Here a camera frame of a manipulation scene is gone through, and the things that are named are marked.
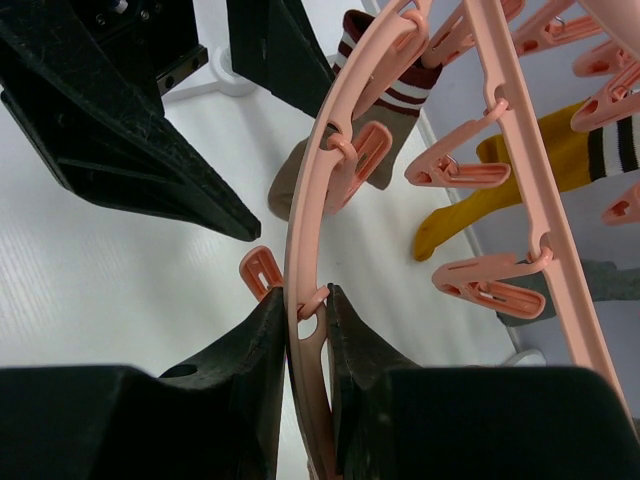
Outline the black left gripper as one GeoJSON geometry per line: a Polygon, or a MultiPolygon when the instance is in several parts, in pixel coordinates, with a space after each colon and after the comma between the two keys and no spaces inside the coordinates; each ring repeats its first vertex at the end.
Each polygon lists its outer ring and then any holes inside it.
{"type": "MultiPolygon", "coordinates": [[[[251,242],[259,219],[166,118],[220,85],[199,1],[5,1],[1,100],[92,204],[251,242]]],[[[314,118],[335,74],[300,0],[229,0],[233,71],[314,118]]]]}

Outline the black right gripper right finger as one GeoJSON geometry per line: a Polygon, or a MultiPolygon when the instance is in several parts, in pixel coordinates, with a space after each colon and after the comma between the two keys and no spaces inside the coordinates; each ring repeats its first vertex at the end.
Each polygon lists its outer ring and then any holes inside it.
{"type": "Polygon", "coordinates": [[[421,367],[327,301],[336,471],[346,479],[635,479],[617,394],[576,367],[421,367]]]}

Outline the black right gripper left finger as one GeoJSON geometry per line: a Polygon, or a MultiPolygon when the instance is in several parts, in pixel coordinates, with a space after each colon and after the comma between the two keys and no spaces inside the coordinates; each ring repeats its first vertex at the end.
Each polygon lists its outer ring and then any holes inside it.
{"type": "Polygon", "coordinates": [[[126,365],[1,372],[5,479],[272,479],[285,311],[271,290],[236,327],[153,377],[126,365]]]}

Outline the maroon white striped sock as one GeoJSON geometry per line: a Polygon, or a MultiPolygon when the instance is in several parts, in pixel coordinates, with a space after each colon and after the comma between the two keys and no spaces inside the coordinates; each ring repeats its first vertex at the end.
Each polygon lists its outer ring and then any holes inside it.
{"type": "MultiPolygon", "coordinates": [[[[339,73],[356,43],[363,36],[373,17],[359,10],[349,10],[343,17],[343,35],[338,45],[337,57],[332,66],[339,73]]],[[[443,67],[423,66],[416,60],[362,115],[353,121],[359,131],[366,123],[378,121],[391,133],[392,144],[380,164],[369,175],[367,182],[378,190],[386,189],[392,179],[393,168],[399,151],[413,130],[422,107],[436,85],[443,67]]],[[[267,195],[269,210],[277,218],[287,221],[293,200],[295,184],[307,141],[299,141],[275,175],[267,195]]]]}

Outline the pink round clip hanger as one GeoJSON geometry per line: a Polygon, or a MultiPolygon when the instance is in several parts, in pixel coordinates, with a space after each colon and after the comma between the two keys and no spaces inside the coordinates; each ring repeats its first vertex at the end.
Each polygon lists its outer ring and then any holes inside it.
{"type": "Polygon", "coordinates": [[[538,316],[549,299],[563,326],[568,367],[601,376],[617,394],[633,427],[623,390],[589,293],[578,252],[553,178],[519,57],[530,40],[551,47],[604,31],[637,52],[635,1],[587,1],[585,16],[556,21],[567,8],[551,1],[517,32],[509,22],[520,1],[462,1],[436,33],[427,1],[392,1],[373,20],[341,68],[316,117],[302,158],[288,223],[285,262],[263,246],[241,261],[240,274],[257,299],[281,289],[287,320],[287,363],[296,416],[313,479],[346,479],[336,471],[331,347],[327,301],[330,285],[317,280],[321,223],[340,211],[380,164],[392,142],[380,122],[355,131],[365,113],[420,60],[445,66],[475,50],[483,69],[485,110],[437,140],[406,169],[420,187],[492,189],[514,179],[529,218],[526,262],[511,254],[445,264],[432,281],[444,295],[521,319],[538,316]],[[546,297],[513,280],[541,273],[546,297]]]}

